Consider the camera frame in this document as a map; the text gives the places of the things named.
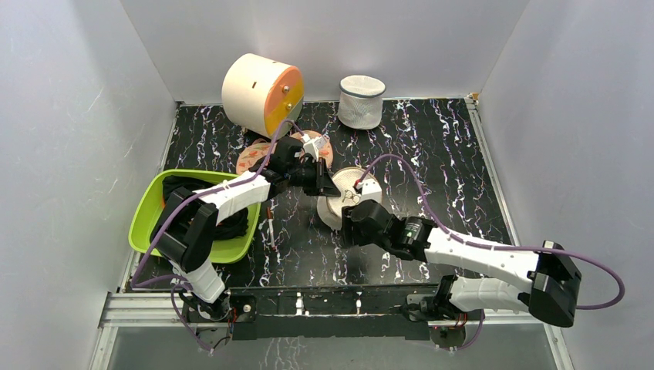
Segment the round white mesh laundry bag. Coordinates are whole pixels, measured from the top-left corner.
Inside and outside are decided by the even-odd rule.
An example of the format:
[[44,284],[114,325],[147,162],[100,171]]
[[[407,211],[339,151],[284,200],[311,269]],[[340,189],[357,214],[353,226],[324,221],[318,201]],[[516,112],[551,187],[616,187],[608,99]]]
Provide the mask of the round white mesh laundry bag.
[[[316,209],[319,219],[331,230],[341,230],[343,208],[357,205],[356,193],[353,186],[363,173],[364,169],[356,166],[346,167],[337,171],[333,175],[332,181],[339,188],[341,195],[339,197],[318,198]],[[376,180],[370,173],[366,174],[365,178]]]

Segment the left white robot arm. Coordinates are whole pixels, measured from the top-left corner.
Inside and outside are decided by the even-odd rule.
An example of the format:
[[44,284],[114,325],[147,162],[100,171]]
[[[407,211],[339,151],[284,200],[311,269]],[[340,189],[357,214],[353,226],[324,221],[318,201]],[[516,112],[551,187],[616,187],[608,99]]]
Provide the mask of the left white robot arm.
[[231,305],[226,286],[214,269],[210,252],[217,226],[253,204],[270,200],[290,187],[313,197],[338,197],[340,191],[319,152],[324,136],[284,136],[265,157],[233,180],[207,189],[178,187],[168,197],[150,237],[150,245],[172,264],[187,304],[212,321],[227,317]]

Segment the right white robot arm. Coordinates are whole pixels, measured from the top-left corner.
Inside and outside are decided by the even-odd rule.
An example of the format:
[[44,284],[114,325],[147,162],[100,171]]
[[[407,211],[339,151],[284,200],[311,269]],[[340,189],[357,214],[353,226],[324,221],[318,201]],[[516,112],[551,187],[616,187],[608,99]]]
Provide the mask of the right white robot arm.
[[524,311],[549,325],[575,321],[582,274],[559,244],[535,251],[443,231],[422,217],[399,218],[374,200],[342,209],[342,232],[351,245],[374,244],[405,261],[447,264],[478,278],[443,277],[424,311],[445,319],[476,310]]

